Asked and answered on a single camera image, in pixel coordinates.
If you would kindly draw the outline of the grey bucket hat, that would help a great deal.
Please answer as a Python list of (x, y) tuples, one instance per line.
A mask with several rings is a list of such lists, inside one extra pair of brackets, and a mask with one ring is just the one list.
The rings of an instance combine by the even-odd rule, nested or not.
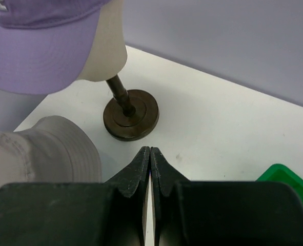
[(100, 182), (97, 148), (62, 116), (41, 118), (31, 128), (0, 131), (0, 188), (13, 182)]

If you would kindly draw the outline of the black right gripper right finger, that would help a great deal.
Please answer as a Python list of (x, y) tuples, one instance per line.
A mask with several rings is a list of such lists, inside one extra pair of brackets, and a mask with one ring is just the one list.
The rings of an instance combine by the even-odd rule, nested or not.
[(155, 245), (303, 245), (303, 204), (287, 184), (190, 181), (151, 148)]

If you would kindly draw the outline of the purple baseball cap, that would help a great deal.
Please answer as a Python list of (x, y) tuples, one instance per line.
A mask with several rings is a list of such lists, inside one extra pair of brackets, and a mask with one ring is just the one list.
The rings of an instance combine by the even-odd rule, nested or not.
[(0, 1), (0, 90), (50, 94), (81, 73), (105, 1)]

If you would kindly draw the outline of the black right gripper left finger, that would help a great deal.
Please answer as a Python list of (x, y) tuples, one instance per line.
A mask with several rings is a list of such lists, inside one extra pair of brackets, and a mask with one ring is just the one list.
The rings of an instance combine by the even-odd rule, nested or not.
[(150, 148), (104, 183), (0, 188), (0, 245), (144, 245)]

